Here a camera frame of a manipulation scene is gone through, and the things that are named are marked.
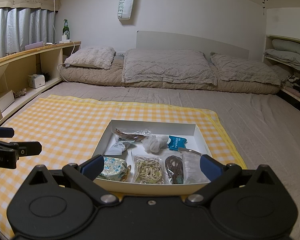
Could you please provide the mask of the floral patterned pouch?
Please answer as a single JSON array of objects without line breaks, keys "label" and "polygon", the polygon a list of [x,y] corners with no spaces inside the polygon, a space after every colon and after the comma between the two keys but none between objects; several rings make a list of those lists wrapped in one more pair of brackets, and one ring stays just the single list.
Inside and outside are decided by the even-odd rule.
[{"label": "floral patterned pouch", "polygon": [[126,181],[131,171],[131,166],[120,158],[104,157],[103,171],[98,178],[111,181]]}]

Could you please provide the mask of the light blue white packet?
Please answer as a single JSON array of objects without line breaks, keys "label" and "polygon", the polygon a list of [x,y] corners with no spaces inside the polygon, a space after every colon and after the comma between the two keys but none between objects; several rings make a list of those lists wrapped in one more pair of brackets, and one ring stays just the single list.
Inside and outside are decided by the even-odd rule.
[{"label": "light blue white packet", "polygon": [[122,155],[134,142],[134,140],[119,140],[106,150],[104,155]]}]

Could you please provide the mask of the blue foil packet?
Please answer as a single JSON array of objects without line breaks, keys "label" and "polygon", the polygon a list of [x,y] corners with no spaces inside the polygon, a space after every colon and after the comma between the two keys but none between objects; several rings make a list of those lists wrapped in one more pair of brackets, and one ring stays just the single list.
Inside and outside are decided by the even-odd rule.
[{"label": "blue foil packet", "polygon": [[178,151],[179,148],[185,148],[185,144],[187,143],[186,138],[175,137],[170,135],[168,142],[168,149],[171,151]]}]

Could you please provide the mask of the brown snack clear bag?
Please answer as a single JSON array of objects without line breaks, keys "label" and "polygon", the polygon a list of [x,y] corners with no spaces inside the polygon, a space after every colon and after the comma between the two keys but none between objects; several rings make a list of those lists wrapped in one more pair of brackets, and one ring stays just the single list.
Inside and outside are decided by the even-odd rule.
[{"label": "brown snack clear bag", "polygon": [[113,130],[113,133],[118,136],[119,140],[124,140],[124,141],[138,142],[138,141],[142,141],[142,140],[147,139],[147,138],[150,137],[149,134],[125,133],[125,132],[122,132],[121,130],[119,130],[117,128],[115,128]]}]

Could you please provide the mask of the beige cord necklace bag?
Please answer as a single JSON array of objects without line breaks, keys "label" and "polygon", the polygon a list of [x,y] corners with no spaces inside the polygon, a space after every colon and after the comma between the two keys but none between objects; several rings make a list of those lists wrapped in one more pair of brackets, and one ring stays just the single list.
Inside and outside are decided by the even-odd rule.
[{"label": "beige cord necklace bag", "polygon": [[133,160],[133,181],[135,183],[157,185],[161,185],[164,183],[164,172],[162,169],[162,161],[160,158],[136,155]]}]

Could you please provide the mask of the white cloth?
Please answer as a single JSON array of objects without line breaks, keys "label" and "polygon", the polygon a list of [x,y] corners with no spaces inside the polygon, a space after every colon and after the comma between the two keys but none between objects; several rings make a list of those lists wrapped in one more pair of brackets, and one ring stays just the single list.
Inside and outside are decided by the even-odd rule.
[{"label": "white cloth", "polygon": [[158,153],[162,148],[165,148],[169,140],[168,136],[151,135],[143,139],[142,145],[147,153]]}]

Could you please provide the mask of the grey packet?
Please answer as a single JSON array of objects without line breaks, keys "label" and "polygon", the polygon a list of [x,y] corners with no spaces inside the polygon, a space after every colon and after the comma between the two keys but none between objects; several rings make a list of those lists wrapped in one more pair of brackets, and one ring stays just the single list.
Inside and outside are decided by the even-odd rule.
[{"label": "grey packet", "polygon": [[178,148],[183,160],[184,183],[198,184],[209,183],[209,179],[201,171],[200,158],[201,153],[187,148]]}]

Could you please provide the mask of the white shallow cardboard box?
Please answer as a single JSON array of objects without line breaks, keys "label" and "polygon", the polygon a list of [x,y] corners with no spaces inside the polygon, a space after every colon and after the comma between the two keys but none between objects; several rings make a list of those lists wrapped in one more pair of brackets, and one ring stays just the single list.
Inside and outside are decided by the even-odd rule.
[{"label": "white shallow cardboard box", "polygon": [[[128,120],[111,120],[106,130],[104,131],[98,145],[93,153],[96,155],[104,155],[112,145],[117,142],[118,136],[113,133],[113,130],[117,128],[125,133],[140,133],[159,136],[175,136],[187,139],[185,147],[187,149],[194,150],[201,154],[207,154],[211,156],[211,152],[208,148],[206,140],[204,139],[199,127],[195,124],[178,124],[178,123],[164,123],[164,122],[149,122],[149,121],[128,121]],[[136,155],[144,155],[147,157],[158,157],[162,161],[162,169],[164,172],[164,183],[161,185],[157,184],[138,184],[133,181],[134,177],[134,157]],[[178,151],[171,151],[168,146],[162,148],[158,153],[147,153],[143,148],[141,142],[135,142],[132,144],[122,155],[112,155],[114,158],[120,158],[127,162],[131,166],[130,174],[126,181],[111,181],[96,178],[94,183],[106,189],[107,191],[126,193],[126,194],[149,194],[149,195],[182,195],[192,194],[201,187],[208,183],[198,184],[181,184],[172,185],[166,183],[166,172],[165,172],[165,159],[170,155],[176,155],[181,157],[181,153]]]}]

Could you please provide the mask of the white tissue box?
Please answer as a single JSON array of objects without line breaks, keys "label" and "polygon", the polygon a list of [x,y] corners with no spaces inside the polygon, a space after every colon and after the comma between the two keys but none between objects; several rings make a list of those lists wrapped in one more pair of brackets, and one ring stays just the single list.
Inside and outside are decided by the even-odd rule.
[{"label": "white tissue box", "polygon": [[45,85],[45,77],[42,74],[33,74],[28,76],[29,87],[37,89]]}]

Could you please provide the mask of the right beige pillow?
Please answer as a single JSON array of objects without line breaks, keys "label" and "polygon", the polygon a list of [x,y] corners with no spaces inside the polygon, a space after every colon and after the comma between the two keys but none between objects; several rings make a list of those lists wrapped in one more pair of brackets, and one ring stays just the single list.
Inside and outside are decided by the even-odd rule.
[{"label": "right beige pillow", "polygon": [[223,81],[258,82],[279,86],[279,76],[265,63],[211,52],[211,62]]}]

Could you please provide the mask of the grey curtain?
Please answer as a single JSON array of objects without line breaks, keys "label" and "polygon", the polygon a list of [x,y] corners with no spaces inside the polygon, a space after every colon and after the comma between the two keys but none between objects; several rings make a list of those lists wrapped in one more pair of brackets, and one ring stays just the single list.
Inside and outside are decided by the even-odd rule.
[{"label": "grey curtain", "polygon": [[36,42],[55,42],[55,13],[43,9],[0,8],[0,58]]}]

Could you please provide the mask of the green glass bottle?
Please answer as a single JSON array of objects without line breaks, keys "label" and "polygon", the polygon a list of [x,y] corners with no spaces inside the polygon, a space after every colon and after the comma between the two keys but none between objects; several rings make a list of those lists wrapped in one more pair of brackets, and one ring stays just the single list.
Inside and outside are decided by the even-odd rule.
[{"label": "green glass bottle", "polygon": [[68,20],[64,19],[64,25],[62,30],[62,39],[63,40],[69,40],[70,39],[70,29],[68,26]]}]

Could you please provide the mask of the white right shelf unit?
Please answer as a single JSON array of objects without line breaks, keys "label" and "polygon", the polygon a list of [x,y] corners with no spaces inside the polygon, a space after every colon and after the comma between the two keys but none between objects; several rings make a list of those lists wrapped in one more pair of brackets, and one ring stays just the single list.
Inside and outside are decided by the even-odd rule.
[{"label": "white right shelf unit", "polygon": [[263,61],[278,70],[278,96],[300,111],[300,8],[266,10]]}]

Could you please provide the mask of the folded grey bedding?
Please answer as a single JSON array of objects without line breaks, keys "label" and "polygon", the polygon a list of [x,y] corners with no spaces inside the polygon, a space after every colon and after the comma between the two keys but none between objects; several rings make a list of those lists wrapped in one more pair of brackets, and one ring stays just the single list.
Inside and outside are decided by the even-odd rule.
[{"label": "folded grey bedding", "polygon": [[289,40],[273,39],[273,48],[266,49],[264,54],[276,61],[290,64],[300,71],[300,43]]}]

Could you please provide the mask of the white hanging tote bag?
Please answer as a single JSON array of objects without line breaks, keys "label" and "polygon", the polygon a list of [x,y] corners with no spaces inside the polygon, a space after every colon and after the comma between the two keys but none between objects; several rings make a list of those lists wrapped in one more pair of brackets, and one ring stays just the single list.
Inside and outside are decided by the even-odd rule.
[{"label": "white hanging tote bag", "polygon": [[119,0],[117,18],[119,21],[130,20],[133,10],[134,0]]}]

